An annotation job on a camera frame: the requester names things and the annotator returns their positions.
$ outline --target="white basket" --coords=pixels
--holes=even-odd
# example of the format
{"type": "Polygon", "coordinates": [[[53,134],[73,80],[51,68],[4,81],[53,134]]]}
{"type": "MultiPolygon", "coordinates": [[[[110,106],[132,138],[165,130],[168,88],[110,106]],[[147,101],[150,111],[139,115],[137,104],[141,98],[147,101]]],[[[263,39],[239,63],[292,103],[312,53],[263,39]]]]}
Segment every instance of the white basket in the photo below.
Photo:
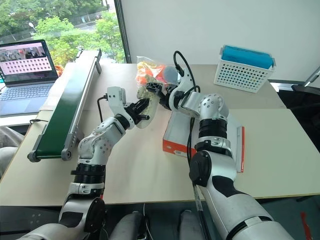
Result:
{"type": "Polygon", "coordinates": [[[271,69],[220,59],[214,83],[217,85],[256,93],[275,71],[275,59],[271,69]]]}

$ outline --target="laptop screen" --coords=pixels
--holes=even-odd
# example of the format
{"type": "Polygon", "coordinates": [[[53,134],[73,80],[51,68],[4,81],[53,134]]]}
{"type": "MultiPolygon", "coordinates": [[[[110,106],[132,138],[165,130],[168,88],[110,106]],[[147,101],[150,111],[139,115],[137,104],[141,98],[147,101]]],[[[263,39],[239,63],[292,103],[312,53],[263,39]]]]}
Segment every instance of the laptop screen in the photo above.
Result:
{"type": "Polygon", "coordinates": [[[44,40],[0,44],[0,77],[6,86],[54,82],[54,63],[44,40]]]}

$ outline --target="red strip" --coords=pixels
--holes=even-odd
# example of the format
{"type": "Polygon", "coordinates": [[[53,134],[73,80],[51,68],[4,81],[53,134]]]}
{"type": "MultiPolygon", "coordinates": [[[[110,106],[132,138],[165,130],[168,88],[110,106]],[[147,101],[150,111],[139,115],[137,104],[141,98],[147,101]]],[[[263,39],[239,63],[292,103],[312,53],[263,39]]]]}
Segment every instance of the red strip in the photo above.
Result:
{"type": "Polygon", "coordinates": [[[245,127],[242,127],[242,152],[241,152],[241,172],[244,172],[245,166],[245,127]]]}
{"type": "Polygon", "coordinates": [[[307,221],[306,221],[307,214],[304,211],[302,211],[302,212],[300,212],[300,216],[301,216],[301,220],[302,220],[302,224],[303,224],[303,228],[304,228],[305,239],[306,240],[313,240],[313,238],[311,236],[310,228],[309,228],[307,221]]]}

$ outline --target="power cord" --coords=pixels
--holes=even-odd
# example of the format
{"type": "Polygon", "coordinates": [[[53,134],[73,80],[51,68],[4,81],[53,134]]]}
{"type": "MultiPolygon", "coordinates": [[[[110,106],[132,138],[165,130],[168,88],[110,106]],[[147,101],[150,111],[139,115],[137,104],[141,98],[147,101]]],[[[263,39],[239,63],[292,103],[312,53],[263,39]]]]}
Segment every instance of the power cord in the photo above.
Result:
{"type": "MultiPolygon", "coordinates": [[[[200,87],[198,85],[196,85],[195,78],[194,78],[194,75],[193,75],[193,73],[191,71],[191,68],[190,68],[186,58],[179,51],[175,51],[174,54],[173,54],[173,62],[174,62],[175,68],[177,69],[177,71],[179,72],[181,77],[183,77],[185,75],[183,69],[177,63],[177,59],[176,59],[176,55],[177,54],[184,61],[184,64],[186,65],[186,67],[187,67],[187,69],[188,69],[188,71],[190,73],[190,76],[191,76],[191,79],[192,79],[192,83],[193,83],[193,87],[190,88],[188,91],[186,91],[183,94],[182,97],[183,98],[186,97],[189,93],[191,93],[192,90],[194,90],[196,92],[196,89],[198,89],[198,92],[200,93],[200,91],[201,91],[200,87]]],[[[189,136],[188,136],[188,140],[187,140],[187,143],[186,143],[186,157],[187,157],[187,161],[188,161],[189,166],[190,166],[190,162],[191,162],[191,158],[192,158],[192,130],[194,128],[194,124],[195,124],[195,118],[191,117],[190,118],[190,126],[189,126],[189,136]]],[[[207,223],[206,223],[206,219],[205,219],[202,203],[201,203],[199,195],[198,195],[197,186],[194,183],[192,183],[192,186],[193,186],[193,191],[194,191],[195,204],[196,204],[196,208],[197,208],[197,211],[198,211],[198,214],[199,214],[199,218],[200,218],[200,222],[201,222],[204,238],[206,240],[211,240],[211,236],[209,234],[209,230],[208,230],[208,226],[207,226],[207,223]]]]}
{"type": "Polygon", "coordinates": [[[103,95],[102,97],[99,97],[96,100],[96,104],[98,105],[98,109],[99,109],[99,115],[100,115],[101,123],[104,121],[103,118],[102,118],[101,107],[100,107],[100,100],[102,100],[102,99],[106,99],[108,101],[108,94],[106,93],[105,95],[103,95]]]}
{"type": "MultiPolygon", "coordinates": [[[[144,216],[144,217],[146,217],[146,210],[145,210],[145,208],[146,208],[146,203],[143,204],[143,216],[144,216]]],[[[149,230],[149,226],[148,226],[147,221],[145,221],[145,226],[146,226],[146,230],[147,230],[147,232],[148,232],[151,240],[154,240],[154,238],[152,237],[151,232],[150,232],[150,230],[149,230]]]]}
{"type": "Polygon", "coordinates": [[[30,122],[30,124],[33,124],[34,122],[47,122],[48,123],[49,121],[42,120],[42,119],[30,119],[29,122],[30,122]]]}

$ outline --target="cardboard box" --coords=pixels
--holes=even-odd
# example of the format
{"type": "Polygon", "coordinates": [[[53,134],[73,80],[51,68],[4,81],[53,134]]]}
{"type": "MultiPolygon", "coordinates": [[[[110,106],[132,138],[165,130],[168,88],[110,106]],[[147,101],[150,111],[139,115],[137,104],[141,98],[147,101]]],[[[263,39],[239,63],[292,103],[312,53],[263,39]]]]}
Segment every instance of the cardboard box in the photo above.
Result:
{"type": "MultiPolygon", "coordinates": [[[[231,114],[229,114],[227,124],[227,139],[231,144],[231,151],[235,160],[236,171],[244,172],[244,153],[245,153],[245,127],[242,126],[231,114]]],[[[187,157],[187,141],[189,137],[190,117],[173,111],[166,127],[162,149],[165,152],[187,157]]],[[[194,121],[191,138],[191,152],[194,155],[197,151],[194,146],[199,135],[199,120],[194,121]]]]}

